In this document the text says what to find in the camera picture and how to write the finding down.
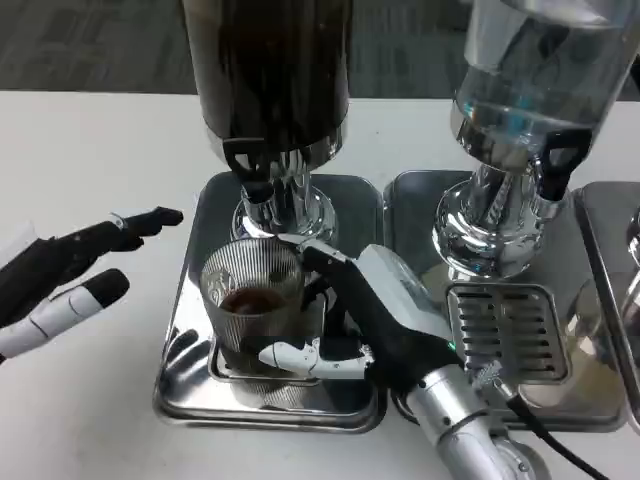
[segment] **drip tray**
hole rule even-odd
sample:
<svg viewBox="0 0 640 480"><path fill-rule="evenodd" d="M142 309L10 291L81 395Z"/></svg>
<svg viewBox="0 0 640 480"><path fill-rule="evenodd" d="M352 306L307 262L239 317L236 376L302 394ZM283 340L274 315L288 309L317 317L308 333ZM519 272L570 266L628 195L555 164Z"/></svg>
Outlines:
<svg viewBox="0 0 640 480"><path fill-rule="evenodd" d="M500 360L517 383L559 383L569 374L551 295L538 285L454 284L447 294L453 340L465 368Z"/></svg>
<svg viewBox="0 0 640 480"><path fill-rule="evenodd" d="M382 243L382 199L368 182L340 175L314 175L312 182L336 210L338 248L356 255ZM156 412L190 426L344 433L374 428L384 416L386 392L368 382L247 374L225 361L198 279L211 252L230 241L239 201L240 185L231 173L212 178L200 195L154 390ZM322 312L316 302L305 314Z"/></svg>
<svg viewBox="0 0 640 480"><path fill-rule="evenodd" d="M499 358L550 430L616 430L625 422L626 400L616 393L621 389L613 388L619 382L615 367L580 360L574 368L573 354L565 352L566 332L580 317L580 293L593 282L573 198L545 228L541 251L529 269L508 281L471 281L442 261L432 241L442 195L470 177L471 172L460 171L401 174L385 190L385 244L408 263L450 317L456 349L468 369ZM600 357L611 358L611 353ZM585 371L591 376L583 381ZM592 384L604 385L602 378L608 379L608 394L594 394ZM487 400L509 427L524 427L498 395ZM394 403L412 417L402 398Z"/></svg>

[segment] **drip tray grate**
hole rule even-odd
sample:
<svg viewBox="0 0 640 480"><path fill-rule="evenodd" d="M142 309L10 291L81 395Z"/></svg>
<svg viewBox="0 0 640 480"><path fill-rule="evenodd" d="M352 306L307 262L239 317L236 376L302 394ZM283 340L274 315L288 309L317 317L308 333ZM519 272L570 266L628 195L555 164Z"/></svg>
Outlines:
<svg viewBox="0 0 640 480"><path fill-rule="evenodd" d="M562 382L568 375L558 319L537 285L460 283L447 292L449 319L465 368L499 359L517 383Z"/></svg>

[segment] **stainless steel tray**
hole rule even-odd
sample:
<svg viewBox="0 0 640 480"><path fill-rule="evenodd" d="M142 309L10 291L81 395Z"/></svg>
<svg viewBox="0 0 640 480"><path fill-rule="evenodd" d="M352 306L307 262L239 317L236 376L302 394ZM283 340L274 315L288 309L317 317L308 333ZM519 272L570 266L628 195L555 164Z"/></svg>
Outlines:
<svg viewBox="0 0 640 480"><path fill-rule="evenodd" d="M436 207L451 186L468 180L471 172L416 171L396 178L385 190L385 243L404 258L420 276L446 314L445 296L453 283L451 272L432 246L431 230ZM553 296L562 343L581 287L592 280L589 259L568 202L560 217L545 232L544 245L533 265L509 283L540 285ZM569 364L566 381L571 380ZM394 399L403 414L402 399ZM523 427L499 399L490 399L496 412L511 427ZM612 431L625 421L624 396L619 401L598 403L582 398L575 403L560 403L553 408L534 408L536 415L552 430Z"/></svg>
<svg viewBox="0 0 640 480"><path fill-rule="evenodd" d="M626 234L639 206L639 183L595 182L576 195L577 217L615 347L614 358L627 393L631 424L640 432L640 369L634 359L640 359L640 351L637 338L629 338L629 332L638 329L637 324L629 322L640 319L621 315L626 287L638 274Z"/></svg>
<svg viewBox="0 0 640 480"><path fill-rule="evenodd" d="M357 255L381 243L382 199L369 183L334 175L313 176L313 183L336 209L341 250ZM367 382L247 378L217 355L198 279L209 254L229 241L239 200L231 173L215 176L200 196L154 390L156 412L195 426L345 433L374 428L387 397Z"/></svg>

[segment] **metal cylinder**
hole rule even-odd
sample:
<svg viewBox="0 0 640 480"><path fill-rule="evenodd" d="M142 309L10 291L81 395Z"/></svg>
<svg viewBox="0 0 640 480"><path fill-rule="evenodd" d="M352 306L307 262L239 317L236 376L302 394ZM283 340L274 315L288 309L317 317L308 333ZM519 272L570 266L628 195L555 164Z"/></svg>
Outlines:
<svg viewBox="0 0 640 480"><path fill-rule="evenodd" d="M407 405L433 445L460 424L488 412L457 365L431 372L407 396Z"/></svg>

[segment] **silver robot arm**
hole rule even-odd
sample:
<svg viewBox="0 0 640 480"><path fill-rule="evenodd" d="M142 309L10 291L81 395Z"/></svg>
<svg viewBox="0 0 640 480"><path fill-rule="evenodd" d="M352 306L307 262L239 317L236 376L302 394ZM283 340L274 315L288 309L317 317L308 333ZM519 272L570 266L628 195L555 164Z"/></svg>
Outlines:
<svg viewBox="0 0 640 480"><path fill-rule="evenodd" d="M367 345L344 349L359 352L351 359L328 361L319 356L320 339L298 345L284 340L256 352L264 363L316 378L368 378L406 395L456 480L550 478L542 459L510 441L473 390L446 319L395 253L370 245L351 259L317 240L289 235L281 240L296 245L305 266L329 279Z"/></svg>

